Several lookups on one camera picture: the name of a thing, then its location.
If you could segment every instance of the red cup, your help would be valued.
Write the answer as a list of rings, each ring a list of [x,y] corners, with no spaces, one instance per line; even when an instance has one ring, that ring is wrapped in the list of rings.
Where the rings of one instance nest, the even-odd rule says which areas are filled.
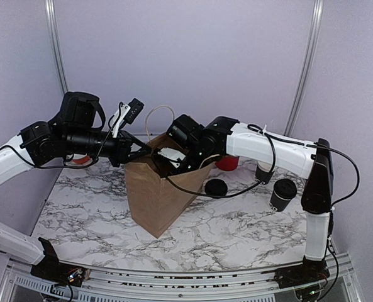
[[[80,159],[74,159],[72,160],[73,163],[77,164],[77,165],[82,165],[82,164],[85,164],[86,162],[88,162],[90,160],[90,156],[86,155],[85,157],[82,157]]]
[[[233,171],[238,167],[239,157],[226,156],[219,162],[216,162],[217,168],[223,171]]]

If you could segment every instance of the cable tie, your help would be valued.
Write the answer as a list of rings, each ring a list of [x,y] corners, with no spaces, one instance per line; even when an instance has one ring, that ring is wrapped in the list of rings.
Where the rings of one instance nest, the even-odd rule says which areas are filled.
[[[267,125],[264,125],[262,133],[263,133],[263,135],[265,135],[267,133]]]

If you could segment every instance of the marble table surface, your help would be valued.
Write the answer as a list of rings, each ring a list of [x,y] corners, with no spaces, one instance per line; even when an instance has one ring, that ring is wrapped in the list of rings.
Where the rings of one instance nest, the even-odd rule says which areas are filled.
[[[228,194],[254,182],[255,162],[237,170],[213,169]],[[282,213],[269,208],[273,184],[292,179],[298,195]],[[62,171],[33,237],[50,239],[61,260],[143,271],[219,271],[302,260],[306,217],[300,205],[304,181],[276,170],[272,181],[230,199],[196,198],[156,239],[130,216],[125,172],[107,160],[84,170]]]

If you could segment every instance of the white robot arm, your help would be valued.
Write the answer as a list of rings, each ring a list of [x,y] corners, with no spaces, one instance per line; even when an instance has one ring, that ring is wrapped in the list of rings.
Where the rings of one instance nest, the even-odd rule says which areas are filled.
[[[276,278],[279,278],[280,287],[284,288],[320,280],[322,275],[329,276],[325,254],[333,225],[333,167],[330,152],[325,150],[330,147],[326,140],[296,140],[224,116],[217,117],[204,127],[189,116],[182,115],[173,122],[167,134],[180,146],[190,150],[182,162],[177,163],[172,174],[193,171],[202,162],[208,164],[204,159],[218,154],[255,159],[259,162],[257,169],[274,164],[307,179],[301,199],[307,217],[303,264],[277,272]]]
[[[105,115],[98,102],[99,99],[91,94],[68,92],[64,96],[59,113],[52,120],[32,124],[4,144],[0,148],[0,185],[33,168],[57,168],[44,166],[57,157],[66,159],[67,155],[87,154],[92,158],[91,164],[94,164],[98,157],[102,156],[108,157],[111,164],[118,167],[149,154],[150,147],[121,130],[125,123],[133,122],[143,104],[137,99],[130,104],[121,103],[112,118],[114,124],[109,126],[109,132],[104,132],[102,129]],[[99,128],[92,127],[96,113],[102,121]],[[137,152],[131,151],[134,143],[141,147]],[[81,267],[61,263],[48,240],[34,239],[1,222],[0,251],[32,264],[31,273],[44,279],[66,280],[73,286],[80,286],[86,274],[86,270]],[[73,273],[66,274],[73,270],[77,272],[74,276]]]

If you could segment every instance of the lavender wall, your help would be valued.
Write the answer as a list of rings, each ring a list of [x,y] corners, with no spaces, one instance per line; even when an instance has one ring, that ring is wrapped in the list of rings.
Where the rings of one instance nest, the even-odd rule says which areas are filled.
[[[69,89],[101,97],[107,114],[137,97],[201,123],[218,115],[282,132],[303,65],[313,1],[55,2]],[[164,131],[170,113],[151,117]]]
[[[373,301],[373,1],[325,1],[320,40],[298,138],[329,139],[361,171],[358,193],[339,204],[333,238],[348,251],[366,301]],[[354,170],[335,162],[335,198],[353,189]]]
[[[0,1],[0,146],[59,109],[62,95],[43,1]],[[30,234],[58,171],[31,171],[0,187],[0,221]],[[8,258],[0,254],[0,280]]]

